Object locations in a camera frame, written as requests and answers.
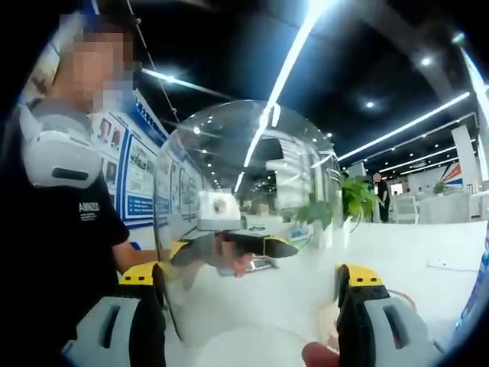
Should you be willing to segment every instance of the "white table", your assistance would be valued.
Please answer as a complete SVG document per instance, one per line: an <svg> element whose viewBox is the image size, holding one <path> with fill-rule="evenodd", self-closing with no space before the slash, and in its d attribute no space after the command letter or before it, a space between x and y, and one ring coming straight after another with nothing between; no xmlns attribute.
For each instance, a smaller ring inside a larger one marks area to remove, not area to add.
<svg viewBox="0 0 489 367"><path fill-rule="evenodd" d="M481 191L479 193L473 193L471 195L471 217L483 215L483 213L481 213L482 199L488 195L489 190Z"/></svg>
<svg viewBox="0 0 489 367"><path fill-rule="evenodd" d="M452 193L428 197L419 202L419 224L470 222L470 194Z"/></svg>

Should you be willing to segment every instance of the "recessed ceiling light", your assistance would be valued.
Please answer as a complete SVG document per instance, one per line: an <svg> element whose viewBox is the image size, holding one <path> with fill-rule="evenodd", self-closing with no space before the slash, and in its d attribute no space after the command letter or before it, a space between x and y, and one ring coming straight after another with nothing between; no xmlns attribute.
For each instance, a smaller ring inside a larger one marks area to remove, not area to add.
<svg viewBox="0 0 489 367"><path fill-rule="evenodd" d="M421 65L424 66L424 67L427 67L427 66L431 65L431 63L432 63L431 57L424 57L421 60Z"/></svg>

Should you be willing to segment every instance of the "finger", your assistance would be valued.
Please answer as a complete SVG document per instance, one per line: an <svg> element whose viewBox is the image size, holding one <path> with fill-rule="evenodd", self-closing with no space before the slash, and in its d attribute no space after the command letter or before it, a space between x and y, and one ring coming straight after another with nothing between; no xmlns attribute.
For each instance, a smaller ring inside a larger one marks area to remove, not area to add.
<svg viewBox="0 0 489 367"><path fill-rule="evenodd" d="M307 367L338 367L339 356L318 342L303 348L303 360Z"/></svg>

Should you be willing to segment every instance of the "distant person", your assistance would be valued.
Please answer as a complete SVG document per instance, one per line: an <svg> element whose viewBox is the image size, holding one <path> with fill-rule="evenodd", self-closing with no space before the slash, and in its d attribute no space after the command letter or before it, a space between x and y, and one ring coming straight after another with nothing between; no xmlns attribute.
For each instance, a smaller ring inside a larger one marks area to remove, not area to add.
<svg viewBox="0 0 489 367"><path fill-rule="evenodd" d="M418 187L418 193L416 194L416 201L421 201L426 198L426 195L422 187Z"/></svg>
<svg viewBox="0 0 489 367"><path fill-rule="evenodd" d="M376 173L374 175L374 182L377 184L377 196L380 199L379 203L379 212L381 215L382 223L389 223L389 205L390 205L390 197L389 197L389 187L385 180L382 180L382 175Z"/></svg>

